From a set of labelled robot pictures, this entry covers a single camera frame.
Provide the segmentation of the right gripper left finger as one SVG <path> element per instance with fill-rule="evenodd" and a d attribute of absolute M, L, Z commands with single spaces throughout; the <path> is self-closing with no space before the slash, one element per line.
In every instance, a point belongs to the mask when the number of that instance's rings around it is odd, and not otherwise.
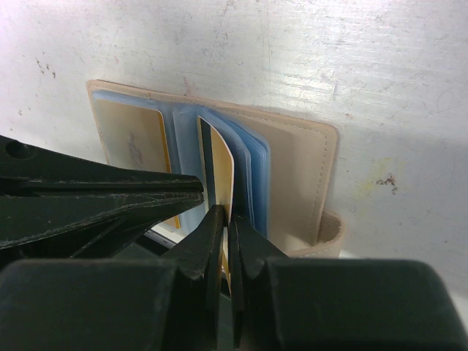
<path fill-rule="evenodd" d="M 1 271 L 3 350 L 214 350 L 224 209 L 150 260 L 18 260 Z"/>

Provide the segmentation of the beige leather card holder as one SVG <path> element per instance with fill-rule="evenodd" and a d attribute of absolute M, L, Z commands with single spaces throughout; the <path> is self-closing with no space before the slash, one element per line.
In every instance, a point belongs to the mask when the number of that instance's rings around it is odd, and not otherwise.
<path fill-rule="evenodd" d="M 291 257 L 338 257 L 340 218 L 324 209 L 338 136 L 327 124 L 228 102 L 166 94 L 103 80 L 86 84 L 94 98 L 154 101 L 171 108 L 181 172 L 202 178 L 197 117 L 222 134 L 234 159 L 232 211 Z"/>

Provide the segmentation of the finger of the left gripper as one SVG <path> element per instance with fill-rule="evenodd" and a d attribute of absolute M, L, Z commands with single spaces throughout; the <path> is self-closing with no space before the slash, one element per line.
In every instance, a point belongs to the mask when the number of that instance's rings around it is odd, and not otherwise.
<path fill-rule="evenodd" d="M 201 204 L 199 192 L 1 198 L 1 257 L 112 257 Z"/>
<path fill-rule="evenodd" d="M 1 137 L 2 192 L 199 192 L 193 175 L 128 170 Z"/>

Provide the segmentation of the gold VIP card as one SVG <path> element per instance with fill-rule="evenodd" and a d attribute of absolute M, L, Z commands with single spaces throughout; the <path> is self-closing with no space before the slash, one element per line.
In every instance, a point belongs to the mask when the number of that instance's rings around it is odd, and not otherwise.
<path fill-rule="evenodd" d="M 171 108 L 154 101 L 94 98 L 94 117 L 109 165 L 180 173 Z"/>

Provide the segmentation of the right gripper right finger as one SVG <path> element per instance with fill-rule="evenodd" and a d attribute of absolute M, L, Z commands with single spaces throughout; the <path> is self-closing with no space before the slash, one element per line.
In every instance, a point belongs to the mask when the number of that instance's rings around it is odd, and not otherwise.
<path fill-rule="evenodd" d="M 247 218 L 229 229 L 238 350 L 465 350 L 435 270 L 414 260 L 291 258 Z"/>

